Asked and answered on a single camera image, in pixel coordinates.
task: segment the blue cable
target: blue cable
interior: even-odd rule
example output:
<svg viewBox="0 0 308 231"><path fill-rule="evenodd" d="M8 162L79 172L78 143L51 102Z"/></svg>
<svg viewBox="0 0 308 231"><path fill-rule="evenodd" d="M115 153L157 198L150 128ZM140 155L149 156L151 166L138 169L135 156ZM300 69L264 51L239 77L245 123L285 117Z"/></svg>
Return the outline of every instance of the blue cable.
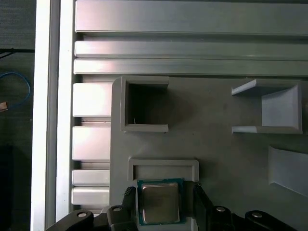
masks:
<svg viewBox="0 0 308 231"><path fill-rule="evenodd" d="M27 94L27 96L26 96L21 102L16 103L16 104L13 104L12 106L9 106L9 107L8 107L8 110L9 110L9 109L12 109L12 108L16 108L16 107L22 105L24 102L26 102L26 101L28 100L28 98L30 97L30 94L31 94L31 87L30 87L30 82L29 82L29 80L28 80L26 77L24 77L23 75L21 75L21 74L19 74L19 73L17 73L17 72L7 72L7 73L4 73L4 74L0 75L0 79L2 79L2 78L4 78L4 77L7 77L7 76L9 76L9 75L17 75L17 76L19 76L20 78L22 78L22 79L26 82L26 84L27 84L27 86L28 86L28 94Z"/></svg>

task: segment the metal frame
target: metal frame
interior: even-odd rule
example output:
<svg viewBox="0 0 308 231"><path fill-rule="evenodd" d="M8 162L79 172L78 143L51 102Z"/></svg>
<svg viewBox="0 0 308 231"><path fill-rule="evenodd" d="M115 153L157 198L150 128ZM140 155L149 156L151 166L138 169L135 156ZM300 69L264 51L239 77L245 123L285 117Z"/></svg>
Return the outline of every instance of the metal frame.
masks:
<svg viewBox="0 0 308 231"><path fill-rule="evenodd" d="M104 83L125 74L307 78L306 9L304 4L264 2L38 0L31 231L42 231L73 210L75 74L82 83ZM108 20L100 20L104 15ZM80 24L75 27L76 18ZM77 33L86 35L83 41L76 42ZM91 116L82 126L104 118ZM109 168L98 162L82 162L81 168L92 164Z"/></svg>
<svg viewBox="0 0 308 231"><path fill-rule="evenodd" d="M57 182L56 221L72 211L72 87L75 1L61 1L59 90L58 90L58 138L57 138Z"/></svg>
<svg viewBox="0 0 308 231"><path fill-rule="evenodd" d="M31 231L55 222L59 13L60 0L37 1Z"/></svg>

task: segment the dark background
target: dark background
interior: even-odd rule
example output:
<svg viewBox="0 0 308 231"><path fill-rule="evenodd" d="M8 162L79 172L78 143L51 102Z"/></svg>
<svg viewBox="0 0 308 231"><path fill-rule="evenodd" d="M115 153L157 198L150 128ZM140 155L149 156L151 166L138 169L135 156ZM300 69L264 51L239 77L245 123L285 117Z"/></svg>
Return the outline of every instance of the dark background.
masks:
<svg viewBox="0 0 308 231"><path fill-rule="evenodd" d="M34 49L35 18L35 0L0 0L0 48ZM9 71L27 77L32 90L25 104L0 112L0 158L6 167L12 162L13 172L10 177L9 170L3 167L0 177L12 181L11 230L26 231L30 229L34 54L17 53L0 59L0 74ZM19 102L26 94L27 86L20 78L0 79L0 103ZM12 151L1 149L4 145L10 145ZM0 203L1 200L4 203L9 198L1 196Z"/></svg>

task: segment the gray work surface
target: gray work surface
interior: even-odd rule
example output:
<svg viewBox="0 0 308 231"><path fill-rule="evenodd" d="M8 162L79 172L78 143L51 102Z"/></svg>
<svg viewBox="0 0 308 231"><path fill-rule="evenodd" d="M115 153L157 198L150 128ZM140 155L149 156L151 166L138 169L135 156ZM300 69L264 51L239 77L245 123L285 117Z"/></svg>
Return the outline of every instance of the gray work surface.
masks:
<svg viewBox="0 0 308 231"><path fill-rule="evenodd" d="M308 153L307 136L231 134L232 126L260 124L258 97L231 96L232 87L251 80L171 77L167 93L151 98L144 110L153 123L168 124L169 132L151 133L120 131L117 79L112 89L110 204L120 204L125 189L136 184L128 181L130 157L196 158L199 181L215 205L240 216L264 210L299 231L308 230L308 198L269 184L268 165L269 146ZM302 94L306 103L307 82L302 83ZM307 110L304 105L304 126Z"/></svg>

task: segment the cpu processor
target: cpu processor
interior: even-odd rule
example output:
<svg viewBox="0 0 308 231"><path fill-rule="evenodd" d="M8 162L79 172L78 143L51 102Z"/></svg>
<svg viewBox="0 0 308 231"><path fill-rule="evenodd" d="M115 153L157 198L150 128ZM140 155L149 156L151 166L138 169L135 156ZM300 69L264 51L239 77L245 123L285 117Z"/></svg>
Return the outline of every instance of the cpu processor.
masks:
<svg viewBox="0 0 308 231"><path fill-rule="evenodd" d="M182 179L138 181L140 225L183 222L181 215Z"/></svg>

